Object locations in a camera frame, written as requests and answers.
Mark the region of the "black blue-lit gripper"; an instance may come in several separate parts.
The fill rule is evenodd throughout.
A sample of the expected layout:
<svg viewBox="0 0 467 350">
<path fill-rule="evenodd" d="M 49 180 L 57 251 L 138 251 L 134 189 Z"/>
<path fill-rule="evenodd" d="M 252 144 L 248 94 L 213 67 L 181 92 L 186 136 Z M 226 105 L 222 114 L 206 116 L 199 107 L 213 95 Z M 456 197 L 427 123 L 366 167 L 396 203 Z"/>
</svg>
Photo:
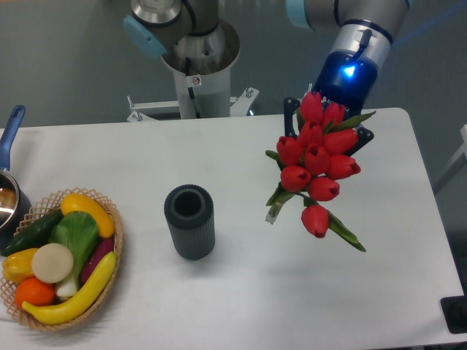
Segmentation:
<svg viewBox="0 0 467 350">
<path fill-rule="evenodd" d="M 377 75 L 377 66 L 371 61 L 360 58 L 355 61 L 349 53 L 336 51 L 327 57 L 312 91 L 318 92 L 322 98 L 344 105 L 349 112 L 361 112 Z M 293 126 L 293 115 L 300 105 L 297 98 L 284 98 L 285 136 L 298 137 Z M 374 139 L 374 132 L 362 124 L 355 131 L 358 142 L 346 152 L 350 157 Z"/>
</svg>

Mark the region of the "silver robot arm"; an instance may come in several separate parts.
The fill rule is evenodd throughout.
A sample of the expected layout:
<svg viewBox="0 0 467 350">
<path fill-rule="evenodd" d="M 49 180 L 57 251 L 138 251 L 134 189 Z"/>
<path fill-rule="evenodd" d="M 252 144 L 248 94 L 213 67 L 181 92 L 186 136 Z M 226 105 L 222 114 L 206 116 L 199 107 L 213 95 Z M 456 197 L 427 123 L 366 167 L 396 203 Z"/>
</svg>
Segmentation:
<svg viewBox="0 0 467 350">
<path fill-rule="evenodd" d="M 344 106 L 344 124 L 355 128 L 357 148 L 374 134 L 363 127 L 361 111 L 377 79 L 410 1 L 287 1 L 290 22 L 302 28 L 336 26 L 339 34 L 317 78 L 309 86 L 323 104 Z M 183 119 L 241 117 L 258 95 L 247 88 L 231 95 L 231 67 L 239 36 L 219 17 L 217 1 L 132 1 L 123 21 L 132 42 L 172 70 L 174 108 Z"/>
</svg>

